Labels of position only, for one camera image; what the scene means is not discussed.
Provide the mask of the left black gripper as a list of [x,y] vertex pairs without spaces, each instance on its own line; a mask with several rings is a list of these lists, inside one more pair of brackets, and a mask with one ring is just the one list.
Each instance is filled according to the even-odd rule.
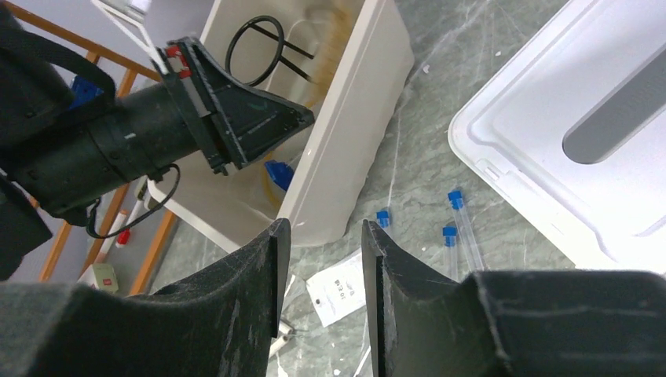
[[233,78],[196,38],[161,50],[164,84],[215,174],[241,170],[315,123],[313,111]]

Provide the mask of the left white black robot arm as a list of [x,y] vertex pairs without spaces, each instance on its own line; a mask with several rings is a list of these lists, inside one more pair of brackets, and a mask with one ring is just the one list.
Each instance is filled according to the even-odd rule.
[[157,50],[161,81],[117,97],[114,80],[26,31],[1,7],[1,278],[52,237],[45,211],[96,236],[101,197],[160,181],[202,152],[215,173],[243,169],[315,121],[306,106],[232,77],[197,38]]

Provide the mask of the blue capped burette clamp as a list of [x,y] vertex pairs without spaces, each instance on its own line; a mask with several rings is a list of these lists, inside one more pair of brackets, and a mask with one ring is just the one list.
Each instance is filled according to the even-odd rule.
[[295,170],[285,162],[269,160],[264,162],[269,179],[283,191],[287,191],[295,175]]

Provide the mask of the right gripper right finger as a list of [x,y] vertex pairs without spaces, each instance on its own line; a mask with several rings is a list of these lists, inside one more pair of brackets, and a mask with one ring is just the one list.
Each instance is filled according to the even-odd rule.
[[361,236],[377,376],[662,376],[665,280],[643,271],[498,270],[461,282],[373,221]]

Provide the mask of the white plastic packet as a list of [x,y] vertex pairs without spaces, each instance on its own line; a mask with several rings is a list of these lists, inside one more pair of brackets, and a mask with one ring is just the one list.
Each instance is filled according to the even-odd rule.
[[324,328],[366,305],[361,249],[311,276],[306,289]]

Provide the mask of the black wire tripod stand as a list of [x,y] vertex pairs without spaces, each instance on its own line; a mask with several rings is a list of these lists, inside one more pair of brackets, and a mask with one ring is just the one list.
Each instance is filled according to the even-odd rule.
[[294,44],[274,16],[255,16],[232,36],[224,58],[224,69],[235,79],[259,87],[271,79],[279,68],[286,68],[308,82],[310,74],[303,70],[299,58],[306,63],[314,55]]

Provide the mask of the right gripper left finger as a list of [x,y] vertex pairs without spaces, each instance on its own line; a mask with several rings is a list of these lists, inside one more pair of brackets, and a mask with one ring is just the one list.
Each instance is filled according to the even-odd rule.
[[291,225],[151,295],[1,286],[4,376],[263,376],[278,336]]

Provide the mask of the white clay triangle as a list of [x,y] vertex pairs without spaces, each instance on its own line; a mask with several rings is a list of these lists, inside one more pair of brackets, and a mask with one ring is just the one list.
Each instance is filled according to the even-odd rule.
[[278,352],[289,343],[294,334],[295,329],[284,320],[281,320],[278,326],[278,336],[274,339],[269,348],[269,358],[276,356]]

